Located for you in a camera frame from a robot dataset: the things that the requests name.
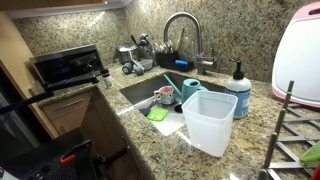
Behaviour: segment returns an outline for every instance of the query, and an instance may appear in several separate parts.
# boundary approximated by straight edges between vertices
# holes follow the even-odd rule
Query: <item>cabinet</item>
[[[17,1],[2,0],[0,8],[9,2]],[[28,2],[28,0],[19,0],[19,2]],[[23,99],[32,97],[29,88],[35,83],[35,77],[37,77],[29,60],[31,57],[33,55],[15,24],[6,13],[0,12],[0,68]],[[36,103],[29,105],[29,107],[50,137],[58,137],[58,132]]]
[[[105,0],[1,0],[0,11],[105,4]]]
[[[92,4],[91,0],[48,0],[50,7]]]
[[[10,11],[18,9],[32,9],[49,7],[49,2],[46,0],[2,0],[0,11]]]
[[[60,135],[77,127],[105,158],[126,147],[115,116],[96,88],[45,105],[43,111]]]

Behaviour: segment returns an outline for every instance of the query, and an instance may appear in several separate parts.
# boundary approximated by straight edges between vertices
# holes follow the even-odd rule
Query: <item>drawer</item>
[[[76,110],[87,107],[90,99],[90,94],[88,92],[84,92],[58,102],[45,105],[42,109],[52,121]]]

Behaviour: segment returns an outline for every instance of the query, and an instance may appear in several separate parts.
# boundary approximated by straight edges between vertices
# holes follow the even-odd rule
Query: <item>chrome faucet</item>
[[[201,28],[199,21],[197,20],[196,17],[194,17],[192,14],[186,13],[186,12],[178,12],[167,20],[165,27],[164,27],[164,34],[163,34],[163,41],[168,42],[168,29],[172,21],[175,19],[178,19],[180,17],[186,17],[189,18],[194,25],[196,26],[197,29],[197,42],[198,42],[198,54],[202,52],[202,41],[201,41]],[[198,74],[206,74],[206,69],[213,71],[217,67],[216,62],[209,62],[209,61],[204,61],[203,59],[200,60],[195,60],[196,68],[197,68],[197,73]]]
[[[202,52],[202,42],[201,42],[201,29],[200,29],[200,24],[199,21],[197,20],[196,17],[194,17],[193,15],[186,13],[186,12],[178,12],[174,15],[172,15],[171,17],[169,17],[169,19],[166,22],[166,25],[164,26],[164,34],[163,34],[163,41],[164,42],[168,42],[168,29],[170,24],[172,23],[172,21],[174,21],[175,19],[178,19],[180,17],[186,17],[189,18],[194,25],[197,28],[197,41],[198,41],[198,53]]]

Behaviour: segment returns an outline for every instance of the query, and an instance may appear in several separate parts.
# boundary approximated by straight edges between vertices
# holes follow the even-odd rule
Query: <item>red handle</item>
[[[320,164],[318,165],[318,167],[316,168],[316,170],[312,174],[310,180],[319,180],[319,179],[320,179]]]
[[[76,158],[76,156],[74,154],[72,154],[72,155],[70,155],[68,157],[61,157],[60,158],[60,163],[61,164],[67,164],[67,163],[69,163],[70,161],[72,161],[75,158]]]

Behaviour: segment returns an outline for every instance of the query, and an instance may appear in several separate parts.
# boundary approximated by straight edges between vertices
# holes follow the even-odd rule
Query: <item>kitchen sink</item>
[[[188,76],[171,72],[167,72],[165,74],[180,91],[182,89],[183,81],[190,78]],[[224,92],[224,87],[222,86],[211,84],[205,81],[200,81],[200,83],[210,91]],[[154,91],[160,89],[162,86],[168,85],[169,83],[163,77],[163,74],[161,74],[146,81],[137,83],[133,86],[123,88],[120,90],[120,92],[134,105],[135,108],[142,109],[148,107],[156,98],[154,96]],[[162,122],[150,121],[165,136],[171,134],[173,131],[185,124],[181,110],[181,100],[179,97],[176,96],[176,102],[171,105],[157,103],[153,106],[153,108],[164,108],[169,111],[168,115]]]

